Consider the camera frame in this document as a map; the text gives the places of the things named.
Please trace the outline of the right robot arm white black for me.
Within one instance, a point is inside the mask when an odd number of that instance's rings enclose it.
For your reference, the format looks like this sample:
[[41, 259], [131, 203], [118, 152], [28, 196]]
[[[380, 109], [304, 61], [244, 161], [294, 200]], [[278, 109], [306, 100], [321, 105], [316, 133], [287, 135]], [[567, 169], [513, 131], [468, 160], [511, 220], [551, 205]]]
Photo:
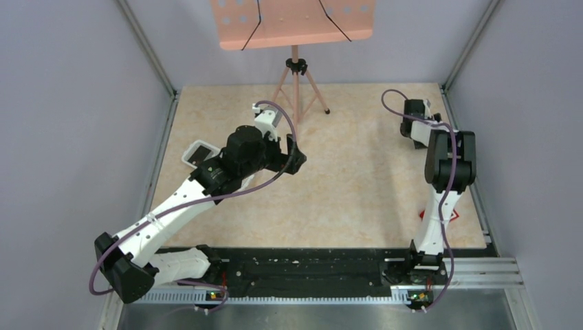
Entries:
[[426, 149], [424, 177], [430, 186], [421, 227], [410, 244], [409, 267], [437, 271], [447, 247], [443, 233], [458, 200], [476, 178], [476, 135], [443, 126], [441, 115], [431, 114], [427, 100], [405, 100], [404, 115], [400, 133], [416, 149]]

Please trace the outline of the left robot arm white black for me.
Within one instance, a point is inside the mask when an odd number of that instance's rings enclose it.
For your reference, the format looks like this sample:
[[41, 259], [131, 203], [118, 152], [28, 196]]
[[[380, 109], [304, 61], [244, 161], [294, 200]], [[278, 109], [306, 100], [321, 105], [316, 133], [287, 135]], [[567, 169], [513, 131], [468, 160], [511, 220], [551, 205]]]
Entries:
[[294, 175], [307, 158], [297, 144], [296, 132], [287, 134], [287, 152], [281, 140], [255, 126], [243, 125], [228, 136], [220, 153], [198, 163], [179, 188], [154, 211], [125, 230], [102, 233], [94, 241], [97, 262], [89, 278], [89, 291], [102, 274], [124, 303], [133, 303], [152, 288], [180, 280], [203, 278], [221, 259], [207, 245], [179, 252], [158, 250], [196, 216], [224, 199], [257, 191], [281, 175]]

